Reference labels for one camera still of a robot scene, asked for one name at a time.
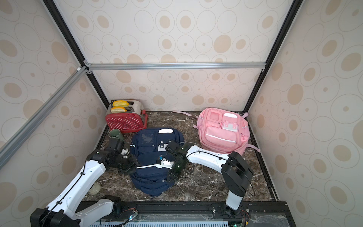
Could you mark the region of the navy blue backpack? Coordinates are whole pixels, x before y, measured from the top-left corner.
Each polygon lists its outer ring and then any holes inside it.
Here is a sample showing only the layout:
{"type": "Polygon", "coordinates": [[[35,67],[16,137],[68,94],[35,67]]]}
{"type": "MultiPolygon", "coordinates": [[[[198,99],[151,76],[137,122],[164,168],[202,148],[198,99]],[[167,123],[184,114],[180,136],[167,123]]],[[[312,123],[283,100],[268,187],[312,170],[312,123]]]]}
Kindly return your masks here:
{"type": "Polygon", "coordinates": [[[153,197],[160,196],[174,185],[168,179],[173,155],[166,151],[169,141],[184,144],[184,136],[174,128],[148,128],[137,132],[132,137],[130,152],[138,162],[138,167],[130,178],[134,186],[153,197]]]}

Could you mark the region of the pink backpack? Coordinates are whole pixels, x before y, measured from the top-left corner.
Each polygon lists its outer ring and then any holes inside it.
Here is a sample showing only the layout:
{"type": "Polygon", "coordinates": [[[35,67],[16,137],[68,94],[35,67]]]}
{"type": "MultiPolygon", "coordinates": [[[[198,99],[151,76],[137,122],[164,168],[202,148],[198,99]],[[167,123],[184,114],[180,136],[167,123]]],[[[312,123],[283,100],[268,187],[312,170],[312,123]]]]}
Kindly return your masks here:
{"type": "Polygon", "coordinates": [[[242,155],[246,148],[260,152],[259,148],[249,144],[251,134],[247,116],[248,113],[240,115],[213,107],[204,109],[193,126],[198,130],[202,148],[219,154],[234,151],[242,155]]]}

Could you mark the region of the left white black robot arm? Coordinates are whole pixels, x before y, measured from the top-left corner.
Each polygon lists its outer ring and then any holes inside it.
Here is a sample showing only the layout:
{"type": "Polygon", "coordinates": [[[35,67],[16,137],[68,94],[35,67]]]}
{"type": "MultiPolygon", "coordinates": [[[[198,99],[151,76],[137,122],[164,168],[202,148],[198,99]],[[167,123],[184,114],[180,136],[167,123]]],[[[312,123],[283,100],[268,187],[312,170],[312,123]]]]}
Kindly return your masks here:
{"type": "Polygon", "coordinates": [[[121,199],[115,196],[105,196],[81,211],[77,211],[77,208],[107,168],[115,168],[120,174],[129,175],[136,166],[137,159],[126,150],[94,150],[69,185],[44,209],[37,208],[31,214],[31,226],[89,227],[105,216],[119,217],[122,214],[121,199]]]}

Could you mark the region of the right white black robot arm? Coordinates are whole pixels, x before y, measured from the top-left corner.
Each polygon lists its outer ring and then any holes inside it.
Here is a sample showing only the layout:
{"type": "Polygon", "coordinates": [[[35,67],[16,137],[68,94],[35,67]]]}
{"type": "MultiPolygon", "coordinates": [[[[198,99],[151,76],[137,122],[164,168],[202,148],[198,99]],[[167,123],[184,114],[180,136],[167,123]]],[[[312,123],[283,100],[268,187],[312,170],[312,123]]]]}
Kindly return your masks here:
{"type": "Polygon", "coordinates": [[[240,209],[243,198],[248,189],[252,189],[251,180],[254,172],[245,159],[237,152],[219,154],[198,147],[192,143],[177,143],[169,141],[165,145],[169,158],[158,158],[162,168],[168,168],[168,180],[177,181],[187,163],[199,164],[220,173],[228,189],[226,204],[221,212],[233,218],[240,209]]]}

